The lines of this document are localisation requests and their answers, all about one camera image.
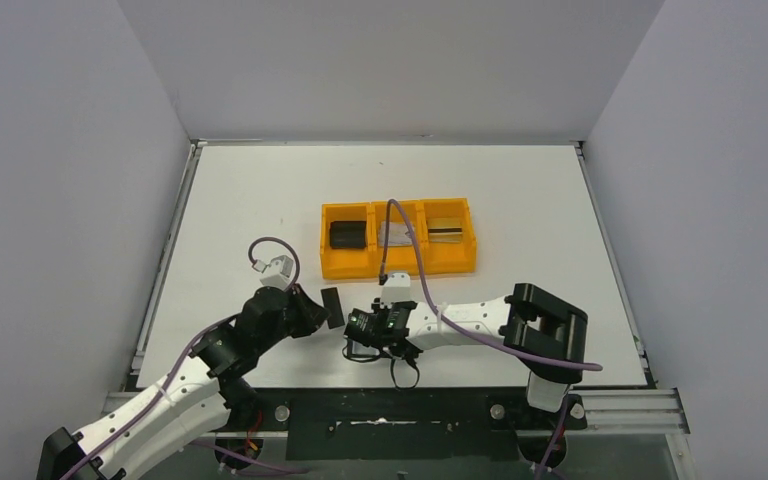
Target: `white arm segment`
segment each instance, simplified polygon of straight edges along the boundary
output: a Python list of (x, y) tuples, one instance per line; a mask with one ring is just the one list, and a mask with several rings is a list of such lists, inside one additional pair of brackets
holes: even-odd
[[(225, 425), (230, 411), (219, 395), (219, 382), (207, 376), (208, 370), (199, 358), (187, 357), (166, 394), (148, 415), (99, 454), (103, 461), (101, 473), (112, 477), (124, 468), (126, 478), (139, 478), (192, 440)], [(83, 436), (78, 444), (84, 452), (89, 453), (134, 418), (164, 380), (161, 378), (113, 413), (78, 430)]]
[[(505, 297), (499, 297), (481, 303), (440, 305), (439, 308), (446, 318), (459, 326), (501, 343), (499, 328), (507, 325), (511, 306), (505, 303)], [(407, 327), (410, 331), (408, 342), (423, 351), (445, 345), (481, 345), (439, 320), (427, 303), (418, 303), (416, 309), (411, 311)]]
[[(446, 318), (459, 326), (491, 341), (501, 343), (499, 340), (499, 328), (508, 323), (508, 315), (511, 306), (505, 302), (505, 297), (499, 297), (481, 303), (468, 303), (461, 305), (449, 305), (444, 307)], [(447, 345), (480, 345), (472, 338), (462, 335), (452, 327), (446, 325), (437, 318), (427, 303), (418, 303), (416, 309), (411, 311), (408, 317), (409, 329), (408, 342), (422, 351)], [(540, 378), (534, 372), (528, 372), (528, 404), (547, 412), (557, 412), (561, 408), (564, 395), (569, 390), (569, 385), (555, 383)]]

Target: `cable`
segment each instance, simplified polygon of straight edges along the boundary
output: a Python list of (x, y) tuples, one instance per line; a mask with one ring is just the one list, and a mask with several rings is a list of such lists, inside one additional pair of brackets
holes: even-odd
[[(223, 453), (226, 456), (229, 456), (231, 458), (235, 458), (237, 460), (250, 463), (252, 465), (257, 465), (258, 467), (267, 468), (269, 470), (274, 470), (275, 472), (278, 472), (281, 475), (295, 475), (295, 474), (302, 474), (302, 473), (308, 473), (310, 472), (309, 468), (298, 468), (298, 467), (285, 467), (280, 465), (272, 465), (269, 463), (263, 463), (260, 460), (255, 460), (254, 458), (249, 458), (245, 455), (241, 455), (237, 452), (234, 452), (232, 450), (228, 450), (227, 448), (220, 447), (219, 445), (216, 445), (215, 443), (211, 443), (205, 440), (193, 440), (190, 442), (190, 445), (196, 446), (196, 447), (202, 447), (202, 448), (210, 448), (212, 450), (216, 450), (219, 453)], [(249, 475), (249, 476), (275, 476), (275, 475)]]
[(571, 370), (589, 370), (593, 372), (602, 371), (602, 365), (599, 365), (598, 363), (589, 363), (589, 362), (578, 363), (578, 362), (568, 362), (566, 360), (555, 360), (554, 358), (546, 358), (546, 357), (541, 357), (539, 355), (532, 355), (530, 353), (514, 350), (504, 345), (492, 343), (486, 340), (483, 336), (473, 333), (461, 327), (457, 323), (451, 321), (448, 317), (446, 317), (445, 314), (441, 315), (440, 311), (437, 309), (437, 305), (435, 305), (434, 301), (431, 300), (431, 292), (428, 290), (428, 282), (426, 281), (426, 278), (425, 278), (425, 267), (423, 267), (422, 265), (422, 255), (419, 251), (419, 240), (416, 238), (416, 232), (414, 231), (413, 226), (408, 220), (408, 215), (407, 213), (405, 213), (405, 210), (402, 208), (401, 204), (399, 204), (397, 200), (392, 198), (387, 201), (387, 214), (384, 220), (384, 253), (382, 254), (382, 257), (381, 257), (381, 270), (379, 271), (379, 276), (383, 277), (384, 270), (386, 267), (386, 262), (387, 262), (387, 248), (388, 248), (387, 244), (388, 244), (389, 234), (390, 234), (389, 226), (390, 226), (390, 207), (391, 206), (396, 207), (396, 210), (399, 211), (399, 214), (402, 216), (402, 220), (404, 220), (405, 226), (408, 229), (408, 235), (410, 236), (411, 244), (413, 245), (413, 251), (414, 251), (414, 254), (416, 255), (416, 264), (417, 264), (417, 267), (419, 268), (419, 281), (422, 284), (422, 293), (425, 295), (425, 301), (428, 302), (428, 306), (429, 308), (431, 308), (431, 311), (434, 312), (435, 315), (438, 315), (441, 320), (443, 320), (443, 323), (452, 327), (455, 331), (457, 331), (461, 335), (465, 335), (471, 338), (472, 340), (475, 340), (478, 343), (483, 343), (488, 347), (495, 348), (500, 352), (505, 352), (507, 354), (513, 355), (523, 360), (542, 363), (543, 365), (549, 365), (553, 367), (569, 368)]
[[(289, 243), (285, 242), (284, 240), (281, 240), (280, 238), (261, 237), (256, 239), (251, 243), (251, 245), (249, 245), (248, 255), (249, 255), (249, 260), (252, 262), (252, 264), (255, 263), (254, 257), (252, 256), (254, 247), (256, 247), (258, 244), (263, 242), (274, 242), (284, 246), (287, 250), (290, 251), (290, 254), (293, 256), (293, 261), (296, 262), (296, 265), (295, 265), (295, 272), (293, 273), (293, 278), (291, 279), (290, 284), (287, 285), (287, 288), (285, 289), (285, 291), (293, 288), (293, 285), (295, 285), (299, 279), (299, 272), (300, 272), (299, 255), (296, 253), (296, 250), (293, 249), (293, 247), (290, 246)], [(101, 453), (105, 448), (109, 447), (125, 432), (133, 428), (134, 425), (136, 425), (140, 420), (145, 418), (145, 416), (148, 415), (148, 412), (150, 412), (151, 409), (153, 409), (160, 402), (160, 399), (163, 398), (163, 392), (169, 389), (169, 385), (171, 385), (172, 382), (175, 380), (178, 370), (181, 368), (181, 365), (184, 363), (184, 360), (186, 360), (187, 355), (189, 355), (190, 353), (190, 350), (192, 350), (195, 344), (198, 343), (199, 340), (201, 340), (201, 337), (203, 337), (213, 329), (219, 327), (220, 325), (233, 321), (235, 318), (237, 318), (236, 314), (228, 318), (219, 320), (218, 322), (209, 325), (208, 327), (206, 327), (205, 329), (197, 333), (196, 336), (194, 336), (190, 340), (190, 342), (187, 343), (187, 346), (184, 347), (184, 350), (181, 352), (181, 354), (178, 355), (178, 359), (175, 360), (175, 364), (172, 366), (172, 369), (169, 371), (169, 374), (166, 375), (166, 380), (163, 381), (163, 384), (161, 385), (160, 389), (157, 391), (157, 393), (154, 394), (154, 397), (152, 397), (152, 399), (148, 402), (148, 404), (146, 404), (146, 406), (143, 407), (143, 409), (140, 410), (139, 413), (137, 413), (134, 416), (134, 418), (128, 420), (128, 422), (125, 423), (125, 425), (122, 425), (118, 430), (112, 433), (110, 437), (107, 438), (107, 440), (101, 442), (97, 447), (95, 447), (92, 451), (86, 454), (84, 458), (79, 460), (78, 463), (73, 465), (72, 468), (70, 468), (65, 474), (63, 474), (63, 476), (60, 477), (60, 480), (69, 480), (78, 470), (84, 468), (84, 466), (86, 466), (86, 464), (89, 463), (91, 459), (97, 457), (98, 454)]]
[(249, 255), (249, 261), (251, 262), (252, 265), (257, 263), (257, 260), (255, 260), (254, 258), (254, 247), (260, 245), (263, 242), (277, 243), (278, 245), (281, 245), (282, 247), (286, 248), (290, 252), (290, 255), (293, 256), (293, 261), (296, 262), (296, 267), (293, 272), (293, 278), (290, 279), (290, 284), (287, 285), (287, 288), (285, 288), (284, 291), (286, 292), (290, 290), (291, 288), (293, 288), (293, 285), (295, 285), (296, 282), (299, 281), (299, 273), (301, 272), (301, 264), (299, 263), (299, 254), (296, 253), (296, 250), (292, 246), (290, 246), (289, 243), (285, 242), (284, 240), (281, 240), (278, 237), (260, 237), (255, 241), (253, 241), (251, 245), (249, 245), (248, 255)]
[(410, 387), (400, 387), (396, 382), (396, 373), (393, 371), (394, 367), (396, 366), (396, 360), (396, 357), (390, 357), (390, 379), (393, 380), (393, 386), (396, 388), (396, 390), (399, 391), (412, 390), (416, 388), (416, 386), (419, 385), (419, 367), (416, 366), (416, 361), (414, 361), (412, 358), (405, 359), (405, 362), (408, 364), (408, 366), (416, 372), (416, 381), (413, 382), (413, 385)]
[(540, 465), (537, 466), (537, 472), (534, 474), (534, 480), (540, 480), (543, 476), (543, 471), (546, 470), (546, 462), (549, 460), (549, 455), (555, 448), (558, 438), (561, 436), (561, 432), (564, 430), (564, 420), (567, 418), (567, 403), (569, 397), (564, 395), (564, 400), (561, 402), (561, 415), (558, 417), (558, 426), (555, 427), (555, 432), (552, 433), (552, 438), (549, 439), (549, 446), (546, 447), (546, 453), (543, 454), (543, 459), (540, 460)]
[(258, 410), (257, 411), (257, 421), (254, 422), (254, 425), (246, 431), (246, 448), (251, 448), (254, 451), (257, 451), (257, 446), (251, 443), (251, 434), (256, 432), (258, 428), (260, 428), (260, 425), (263, 423), (263, 411)]

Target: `metal frame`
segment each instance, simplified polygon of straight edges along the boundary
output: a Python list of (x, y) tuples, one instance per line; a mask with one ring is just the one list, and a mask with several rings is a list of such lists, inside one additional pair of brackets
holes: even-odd
[(190, 189), (193, 186), (193, 180), (196, 176), (198, 161), (201, 158), (202, 147), (205, 142), (193, 142), (190, 146), (190, 153), (184, 166), (184, 173), (181, 177), (181, 185), (178, 187), (178, 195), (175, 200), (175, 210), (172, 212), (172, 221), (169, 225), (169, 233), (166, 235), (166, 242), (163, 244), (163, 250), (160, 253), (160, 262), (157, 267), (157, 274), (154, 277), (154, 284), (151, 288), (151, 295), (146, 306), (143, 324), (140, 328), (140, 336), (137, 340), (137, 351), (131, 361), (131, 374), (136, 374), (142, 367), (145, 349), (148, 346), (148, 339), (151, 335), (151, 327), (154, 326), (154, 317), (157, 314), (157, 304), (160, 301), (160, 295), (163, 293), (163, 285), (166, 283), (166, 274), (169, 271), (169, 262), (172, 260), (172, 252), (175, 249), (175, 242), (178, 240), (178, 231), (181, 229), (181, 221), (184, 218), (184, 210), (187, 208), (187, 200), (190, 197)]
[(687, 436), (682, 434), (667, 435), (667, 446), (673, 460), (673, 467), (680, 480), (696, 480), (696, 465), (690, 454)]
[[(586, 430), (569, 430), (567, 435), (667, 435), (683, 438), (689, 432), (678, 390), (573, 390), (581, 395), (587, 415)], [(102, 410), (107, 415), (136, 396), (136, 392), (107, 395)], [(520, 437), (545, 437), (546, 430), (517, 431)], [(238, 438), (246, 432), (207, 433), (204, 437)], [(258, 438), (286, 438), (286, 431), (266, 431)], [(675, 455), (689, 458), (687, 454)]]

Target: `black clamp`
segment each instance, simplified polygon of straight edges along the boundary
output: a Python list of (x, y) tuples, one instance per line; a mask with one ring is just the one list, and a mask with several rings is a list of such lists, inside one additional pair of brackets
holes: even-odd
[[(583, 310), (530, 283), (516, 284), (505, 302), (511, 310), (499, 335), (504, 337), (506, 347), (555, 360), (584, 360), (587, 314)], [(528, 326), (528, 322), (538, 319), (537, 329)], [(566, 384), (581, 382), (581, 370), (520, 361), (543, 379)]]

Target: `black cable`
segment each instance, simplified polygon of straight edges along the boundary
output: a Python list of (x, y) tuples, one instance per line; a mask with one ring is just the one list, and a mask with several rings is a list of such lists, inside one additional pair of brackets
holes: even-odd
[(345, 358), (346, 360), (348, 360), (350, 362), (355, 362), (355, 363), (372, 363), (372, 362), (376, 362), (378, 360), (381, 360), (382, 358), (385, 358), (385, 356), (386, 356), (381, 350), (378, 350), (378, 356), (376, 356), (376, 357), (352, 358), (348, 354), (348, 349), (349, 349), (348, 345), (343, 347), (343, 358)]
[(405, 359), (405, 363), (407, 363), (408, 366), (411, 367), (416, 372), (416, 381), (413, 382), (413, 385), (411, 385), (410, 387), (400, 387), (399, 384), (396, 382), (396, 373), (393, 371), (393, 368), (396, 366), (396, 360), (398, 360), (396, 357), (390, 358), (390, 378), (393, 380), (393, 386), (396, 387), (396, 390), (400, 392), (416, 388), (416, 386), (419, 384), (419, 367), (416, 366), (416, 360), (414, 360), (413, 358)]

